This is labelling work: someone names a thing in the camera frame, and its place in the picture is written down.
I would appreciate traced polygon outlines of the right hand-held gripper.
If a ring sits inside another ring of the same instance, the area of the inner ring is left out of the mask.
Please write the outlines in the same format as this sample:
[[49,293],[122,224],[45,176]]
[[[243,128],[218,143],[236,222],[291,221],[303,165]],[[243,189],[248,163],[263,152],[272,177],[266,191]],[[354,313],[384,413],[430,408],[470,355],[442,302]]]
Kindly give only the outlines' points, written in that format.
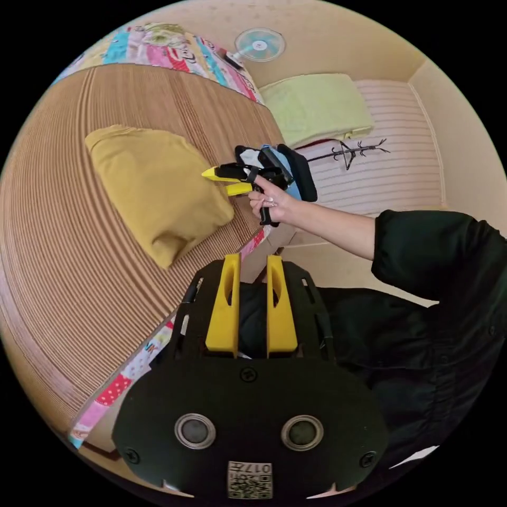
[[205,170],[201,175],[224,183],[227,196],[247,195],[260,175],[293,198],[316,202],[317,190],[307,159],[284,144],[261,148],[237,146],[236,160]]

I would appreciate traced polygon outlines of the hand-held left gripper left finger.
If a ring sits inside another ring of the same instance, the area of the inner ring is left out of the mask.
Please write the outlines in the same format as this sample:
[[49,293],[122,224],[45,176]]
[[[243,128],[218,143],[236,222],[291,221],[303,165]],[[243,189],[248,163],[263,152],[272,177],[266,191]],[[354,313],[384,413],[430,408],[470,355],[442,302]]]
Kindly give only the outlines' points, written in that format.
[[238,353],[241,255],[224,258],[205,346],[211,353]]

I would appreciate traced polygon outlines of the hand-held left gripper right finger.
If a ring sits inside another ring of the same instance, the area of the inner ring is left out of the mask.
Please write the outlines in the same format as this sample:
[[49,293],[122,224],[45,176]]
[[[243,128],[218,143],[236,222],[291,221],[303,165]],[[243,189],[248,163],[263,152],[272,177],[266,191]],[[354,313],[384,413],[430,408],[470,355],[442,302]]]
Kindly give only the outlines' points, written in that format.
[[294,353],[298,340],[280,256],[267,258],[266,338],[268,353]]

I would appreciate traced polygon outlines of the person's right hand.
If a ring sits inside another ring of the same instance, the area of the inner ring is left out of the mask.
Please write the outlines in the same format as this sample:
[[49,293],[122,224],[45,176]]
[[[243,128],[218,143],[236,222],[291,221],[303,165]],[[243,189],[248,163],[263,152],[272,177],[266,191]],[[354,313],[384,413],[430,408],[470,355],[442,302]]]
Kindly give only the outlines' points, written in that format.
[[258,218],[261,218],[262,210],[268,210],[273,222],[295,224],[300,202],[265,178],[256,176],[248,198],[252,212]]

